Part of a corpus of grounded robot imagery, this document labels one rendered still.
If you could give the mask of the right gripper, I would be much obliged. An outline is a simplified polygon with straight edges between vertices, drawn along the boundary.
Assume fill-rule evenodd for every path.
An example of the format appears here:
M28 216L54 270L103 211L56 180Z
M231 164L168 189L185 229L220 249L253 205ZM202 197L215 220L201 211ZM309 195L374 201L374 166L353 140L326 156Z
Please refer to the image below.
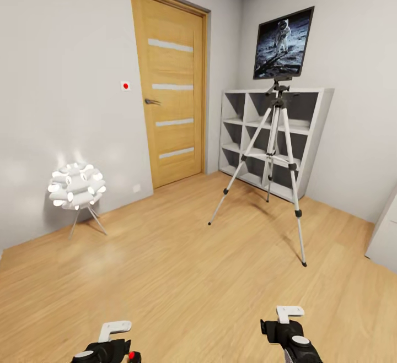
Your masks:
M282 334L287 330L292 330L302 333L301 324L297 321L289 321L288 324L280 324L278 321L263 321L260 320L261 331L263 335L267 336L269 343L281 343Z

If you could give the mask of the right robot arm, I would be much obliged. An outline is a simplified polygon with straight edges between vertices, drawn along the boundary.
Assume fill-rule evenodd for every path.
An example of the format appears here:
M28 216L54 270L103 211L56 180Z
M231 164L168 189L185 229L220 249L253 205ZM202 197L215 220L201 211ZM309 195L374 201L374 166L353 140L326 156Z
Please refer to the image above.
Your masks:
M269 343L281 344L286 363L324 363L311 341L303 336L301 324L288 319L304 316L304 310L300 306L277 306L276 312L277 321L260 320L261 331Z

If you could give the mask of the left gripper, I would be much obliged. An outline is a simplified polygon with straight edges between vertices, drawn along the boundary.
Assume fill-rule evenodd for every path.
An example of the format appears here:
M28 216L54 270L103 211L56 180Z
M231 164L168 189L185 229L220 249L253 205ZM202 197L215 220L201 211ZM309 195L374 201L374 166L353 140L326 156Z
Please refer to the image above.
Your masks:
M87 345L86 349L102 348L106 353L106 363L121 363L126 354L129 354L131 340L111 340L110 342L93 342Z

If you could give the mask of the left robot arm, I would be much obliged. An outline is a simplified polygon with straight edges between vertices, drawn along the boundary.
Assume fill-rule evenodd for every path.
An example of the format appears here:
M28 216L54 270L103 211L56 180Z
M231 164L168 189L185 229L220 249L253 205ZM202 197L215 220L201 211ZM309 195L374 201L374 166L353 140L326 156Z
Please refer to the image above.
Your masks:
M72 363L121 363L129 354L131 340L111 340L110 335L129 332L131 327L127 320L104 323L98 342L88 344L85 351L73 357Z

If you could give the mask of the camera tripod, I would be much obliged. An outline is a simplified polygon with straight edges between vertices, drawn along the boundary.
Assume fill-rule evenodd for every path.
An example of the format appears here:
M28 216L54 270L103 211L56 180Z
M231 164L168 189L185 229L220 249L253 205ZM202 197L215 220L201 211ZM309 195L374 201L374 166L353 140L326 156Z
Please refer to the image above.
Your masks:
M289 170L291 171L291 178L292 178L292 187L293 187L293 194L294 194L294 202L295 202L295 214L297 216L297 221L298 221L298 228L299 228L299 238L300 238L300 244L301 244L301 251L302 251L302 265L304 267L307 266L306 261L305 261L305 256L304 256L304 248L303 248L303 240L302 240L302 231L301 231L301 223L300 223L300 217L302 216L302 210L299 209L299 202L298 202L298 197L297 197L297 189L296 189L296 181L295 181L295 176L294 176L294 170L297 169L297 164L293 162L293 155L292 155L292 147L291 147L291 139L290 139L290 133L289 133L289 124L288 124L288 114L287 114L287 101L283 99L282 93L286 90L289 91L290 85L286 87L285 85L280 85L279 86L279 81L290 81L292 80L293 76L289 75L281 75L278 77L274 77L274 84L271 89L268 90L268 92L265 93L266 97L269 97L272 92L277 92L277 97L275 100L271 100L268 109L264 115L264 117L261 120L261 123L259 127L257 128L248 148L246 149L245 153L241 157L241 162L239 163L239 166L235 172L235 174L232 177L232 180L230 181L229 185L227 188L224 189L224 196L222 200L220 201L211 221L208 223L211 225L212 220L214 216L217 213L218 208L222 204L223 199L225 198L226 194L229 191L230 186L232 185L232 182L234 181L240 167L242 166L243 162L247 159L248 156L254 156L254 157L266 157L267 159L271 159L271 168L270 168L270 175L268 176L269 179L269 188L268 188L268 197L267 197L267 202L269 202L269 194L270 194L270 186L271 186L271 181L272 181L272 169L273 169L273 160L278 160L282 161L284 163L288 164ZM291 101L293 100L294 96L298 96L299 93L293 93L293 96L291 98ZM270 134L270 140L269 140L269 146L268 146L268 153L267 154L249 154L249 151L255 142L255 139L257 138L257 135L259 134L260 130L262 129L262 126L264 122L266 121L271 109L274 106L274 113L273 113L273 124L272 124L272 130ZM275 156L276 154L276 142L277 142L277 132L278 132L278 124L279 124L279 119L280 119L280 111L282 110L283 114L283 121L284 121L284 127L285 127L285 136L286 136L286 144L287 144L287 152L288 152L288 160L279 158L278 156Z

